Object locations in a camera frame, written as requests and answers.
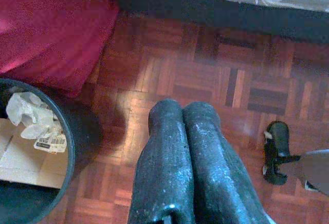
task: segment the red blanket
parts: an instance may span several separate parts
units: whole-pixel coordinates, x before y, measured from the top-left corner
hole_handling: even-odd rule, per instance
[[[0,0],[0,77],[78,95],[117,13],[113,0]]]

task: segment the trash bin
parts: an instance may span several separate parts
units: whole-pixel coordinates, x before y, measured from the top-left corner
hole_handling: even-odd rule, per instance
[[[68,163],[60,189],[0,181],[0,223],[37,223],[58,204],[72,178],[87,166],[101,143],[101,126],[90,108],[65,97],[45,94],[23,82],[0,79],[0,118],[6,118],[8,89],[37,95],[58,117],[67,140]]]

